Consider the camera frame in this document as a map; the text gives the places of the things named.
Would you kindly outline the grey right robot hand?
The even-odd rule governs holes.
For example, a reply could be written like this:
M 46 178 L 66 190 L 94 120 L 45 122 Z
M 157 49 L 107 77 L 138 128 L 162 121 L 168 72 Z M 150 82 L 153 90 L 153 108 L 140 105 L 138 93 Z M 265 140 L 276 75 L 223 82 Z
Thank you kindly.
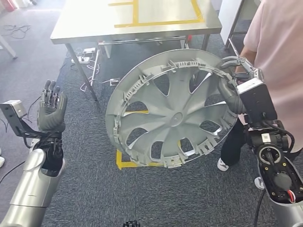
M 219 66 L 221 70 L 227 70 L 230 67 L 241 66 L 242 72 L 233 72 L 223 75 L 218 82 L 218 89 L 224 99 L 229 109 L 235 114 L 247 113 L 245 106 L 237 93 L 237 87 L 253 78 L 264 81 L 264 75 L 261 69 L 255 68 L 248 59 L 240 56 L 228 56 L 223 58 L 223 64 Z

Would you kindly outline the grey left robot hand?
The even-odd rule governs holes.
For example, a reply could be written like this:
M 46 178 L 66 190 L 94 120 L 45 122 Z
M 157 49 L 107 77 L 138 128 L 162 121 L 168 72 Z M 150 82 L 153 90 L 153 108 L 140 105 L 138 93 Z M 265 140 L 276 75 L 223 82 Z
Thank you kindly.
M 67 101 L 67 96 L 60 92 L 60 87 L 56 86 L 55 81 L 47 80 L 39 101 L 38 128 L 40 131 L 63 132 Z

